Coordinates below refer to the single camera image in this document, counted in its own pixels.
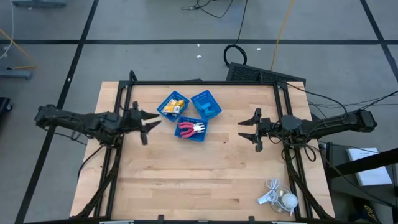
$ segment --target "concrete floor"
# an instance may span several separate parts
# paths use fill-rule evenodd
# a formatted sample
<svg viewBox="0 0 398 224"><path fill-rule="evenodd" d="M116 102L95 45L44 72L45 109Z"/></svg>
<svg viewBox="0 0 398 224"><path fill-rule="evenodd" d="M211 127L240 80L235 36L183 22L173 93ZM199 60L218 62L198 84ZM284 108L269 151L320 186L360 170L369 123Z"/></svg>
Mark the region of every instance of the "concrete floor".
<svg viewBox="0 0 398 224"><path fill-rule="evenodd" d="M15 39L78 40L93 1L69 0L64 9L15 8ZM90 40L235 39L244 1L236 0L222 19L201 11L181 11L191 0L100 0L88 34ZM367 1L386 40L398 39L397 1ZM228 0L212 2L208 10L222 14ZM250 0L242 39L276 39L288 0ZM0 2L0 27L11 33L8 1ZM359 1L301 0L294 3L282 39L377 40ZM65 102L65 110L92 112L101 82L126 80L133 69L139 80L225 80L225 44L85 45ZM269 69L273 45L242 44L248 65ZM0 222L15 220L42 147L45 133L35 127L37 107L56 104L77 45L22 45L36 60L31 80L0 79L0 96L10 97L14 109L1 123ZM398 46L389 45L398 57ZM27 65L16 48L0 67ZM230 61L241 62L237 52ZM368 100L397 90L398 82L380 45L280 45L274 71L307 79L307 90L342 103ZM309 96L314 103L330 103ZM386 103L398 103L390 98ZM379 123L369 134L341 133L324 141L358 147L395 148L398 118L395 106L370 108ZM329 115L341 110L323 110ZM76 173L85 147L55 136L40 176L26 222L68 218L76 188ZM333 196L336 215L346 218L345 200ZM379 209L391 223L391 212Z"/></svg>

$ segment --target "blue tray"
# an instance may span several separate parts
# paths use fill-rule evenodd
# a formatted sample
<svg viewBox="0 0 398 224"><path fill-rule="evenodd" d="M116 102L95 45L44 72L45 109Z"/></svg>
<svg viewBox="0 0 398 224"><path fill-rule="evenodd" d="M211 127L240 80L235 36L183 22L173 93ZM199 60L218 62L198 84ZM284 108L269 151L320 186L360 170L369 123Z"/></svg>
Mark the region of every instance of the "blue tray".
<svg viewBox="0 0 398 224"><path fill-rule="evenodd" d="M205 140L206 133L207 133L207 128L208 128L207 121L204 121L204 120L201 120L201 119L196 119L196 118L189 118L189 117L181 116L180 119L178 119L178 123L181 123L181 122L203 123L205 125L205 131L203 133L194 134L193 136L191 136L189 138L186 138L186 139L193 140L193 141L198 141L198 142L203 142ZM181 130L178 127L178 124L177 124L177 127L175 128L174 135L176 137L180 138L182 131L185 131L185 129Z"/></svg>
<svg viewBox="0 0 398 224"><path fill-rule="evenodd" d="M203 93L199 93L196 96L191 98L192 103L195 105L195 108L200 114L200 117L204 120L210 120L211 118L214 118L217 116L219 113L222 112L222 109L218 105L217 101L214 99L213 95L211 95L210 91L206 90ZM205 110L203 110L200 106L205 105L209 103L210 107L208 107L208 110L214 111L215 113L209 116L206 116Z"/></svg>
<svg viewBox="0 0 398 224"><path fill-rule="evenodd" d="M175 99L175 100L184 100L185 104L183 108L180 108L180 112L178 114L164 114L162 113L163 108L167 105L167 103L171 100L171 99ZM166 100L163 101L163 103L156 109L161 115L163 115L165 118L167 118L168 120L170 120L171 122L174 122L181 114L182 112L185 111L185 109L187 109L189 104L189 100L187 98L185 98L183 95L181 95L179 92L177 91L173 91L167 98Z"/></svg>

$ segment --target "pliers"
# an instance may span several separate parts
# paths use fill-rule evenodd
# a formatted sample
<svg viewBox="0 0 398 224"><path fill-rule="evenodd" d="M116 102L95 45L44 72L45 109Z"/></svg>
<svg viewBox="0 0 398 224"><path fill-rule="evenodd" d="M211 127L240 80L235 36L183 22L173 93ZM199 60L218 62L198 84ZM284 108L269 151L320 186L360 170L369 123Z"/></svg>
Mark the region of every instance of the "pliers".
<svg viewBox="0 0 398 224"><path fill-rule="evenodd" d="M188 129L186 131L181 132L182 138L189 138L196 133L202 133L205 130L205 125L203 123L193 124L191 122L181 122L178 124L180 129Z"/></svg>

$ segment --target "wooden table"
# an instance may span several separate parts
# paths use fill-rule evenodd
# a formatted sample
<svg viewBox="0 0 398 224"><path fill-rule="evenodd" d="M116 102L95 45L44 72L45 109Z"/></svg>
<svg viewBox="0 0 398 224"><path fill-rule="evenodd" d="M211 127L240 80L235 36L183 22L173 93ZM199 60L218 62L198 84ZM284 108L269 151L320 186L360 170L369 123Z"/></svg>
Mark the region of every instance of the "wooden table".
<svg viewBox="0 0 398 224"><path fill-rule="evenodd" d="M291 84L303 88L301 82ZM113 110L117 87L118 82L103 82L96 113ZM256 220L293 220L294 216L288 213L276 213L269 204L256 202L268 192L264 186L266 179L278 178L289 186L286 164L280 156L282 145L264 138L263 151L255 152L251 142L238 136L238 132L254 132L254 126L238 126L237 123L251 118L257 107L262 108L263 118L278 120L273 88L134 85L132 99L138 101L142 109L155 113L174 90L189 99L210 90L223 112L210 120L205 142L176 138L176 123L162 116L159 117L162 123L148 135L147 146L141 144L139 133L127 134L112 219L156 220L158 215L165 215L166 220L248 220L248 216L254 215ZM311 119L305 93L290 87L289 95L293 114ZM183 115L200 117L192 104ZM315 140L310 144L317 146ZM85 158L98 146L96 140L89 140ZM82 170L71 215L80 212L98 189L104 152ZM320 155L315 162L310 162L303 152L302 155L308 189L325 211L334 216ZM299 202L302 202L301 191L297 190ZM105 207L106 203L102 206L102 214ZM300 208L305 217L303 203Z"/></svg>

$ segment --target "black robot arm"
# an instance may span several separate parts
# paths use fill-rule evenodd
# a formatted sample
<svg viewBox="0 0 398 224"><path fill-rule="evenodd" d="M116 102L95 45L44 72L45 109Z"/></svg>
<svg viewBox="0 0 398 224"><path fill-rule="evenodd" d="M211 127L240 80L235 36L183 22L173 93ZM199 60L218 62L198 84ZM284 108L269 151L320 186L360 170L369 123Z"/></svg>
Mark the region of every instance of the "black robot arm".
<svg viewBox="0 0 398 224"><path fill-rule="evenodd" d="M279 139L292 138L297 144L306 144L311 139L319 139L343 131L371 132L377 126L372 113L366 110L356 110L317 121L301 120L292 115L284 115L280 121L273 123L270 118L261 118L260 108L256 109L251 119L238 124L256 125L254 134L239 133L253 144L257 144L256 152L262 150L261 137L263 136Z"/></svg>
<svg viewBox="0 0 398 224"><path fill-rule="evenodd" d="M160 121L144 124L143 120L158 116L139 110L137 102L125 111L124 116L111 112L78 114L57 109L54 105L47 105L39 107L35 121L41 128L61 126L73 130L78 135L94 137L103 146L115 147L119 144L120 136L131 131L140 131L142 143L147 144L146 134ZM72 134L71 138L77 138L78 135Z"/></svg>

